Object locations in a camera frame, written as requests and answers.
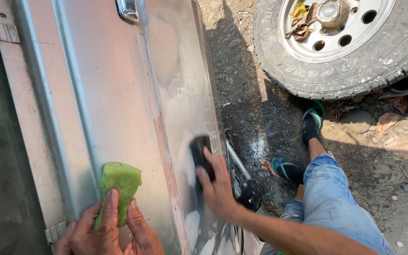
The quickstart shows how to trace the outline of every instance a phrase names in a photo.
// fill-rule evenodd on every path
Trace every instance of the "wheel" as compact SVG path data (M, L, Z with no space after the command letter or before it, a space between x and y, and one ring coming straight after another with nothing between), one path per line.
M259 0L255 15L258 61L282 89L303 98L347 99L408 75L408 0L318 0L319 20L309 25L314 32L302 41L293 33L285 38L298 2ZM311 6L315 0L300 2ZM327 7L331 4L341 4L348 13L334 28L324 27L320 18L327 15L324 11L338 12Z

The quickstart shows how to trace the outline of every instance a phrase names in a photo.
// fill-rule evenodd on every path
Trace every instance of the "ripped jeans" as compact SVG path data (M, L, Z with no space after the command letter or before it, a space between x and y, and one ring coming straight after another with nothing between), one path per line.
M336 231L382 255L393 255L374 219L352 197L347 177L327 154L316 157L303 177L305 195L287 203L280 217ZM282 254L265 243L261 255Z

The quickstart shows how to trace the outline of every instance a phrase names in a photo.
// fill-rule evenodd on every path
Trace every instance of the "wet ground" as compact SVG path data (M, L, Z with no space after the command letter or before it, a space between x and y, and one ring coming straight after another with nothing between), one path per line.
M251 47L256 1L199 3L210 40L224 126L229 128L237 154L261 184L264 201L273 201L281 208L293 197L296 185L281 177L273 180L260 168L259 160L270 160L276 153L303 168L309 163L300 137L303 101L273 85L258 64L256 49ZM384 148L392 137L408 141L408 109L401 114L392 101L378 99L377 94L325 102L324 106L323 145L334 154L348 176L355 200L371 213L395 253L408 254L408 193L400 185L408 183L408 159L403 158L408 158L408 153L393 154ZM353 107L360 110L348 110ZM378 118L385 113L396 113L400 120L379 137ZM360 114L367 117L355 126L341 123L345 118L361 118ZM267 211L275 215L268 207Z

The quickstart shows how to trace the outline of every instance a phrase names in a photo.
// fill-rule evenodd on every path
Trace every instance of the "door hinge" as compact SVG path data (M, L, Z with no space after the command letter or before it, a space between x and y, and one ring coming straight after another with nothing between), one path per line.
M45 235L47 236L47 241L49 245L54 245L57 243L61 237L67 230L67 223L65 221L54 225L49 229L45 229Z
M0 23L0 41L20 43L17 27L14 25Z

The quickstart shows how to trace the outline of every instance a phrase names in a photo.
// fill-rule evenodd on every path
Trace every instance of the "fingernail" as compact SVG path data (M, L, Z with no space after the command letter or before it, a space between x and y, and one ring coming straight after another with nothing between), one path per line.
M136 199L132 199L131 201L130 201L130 207L136 207Z

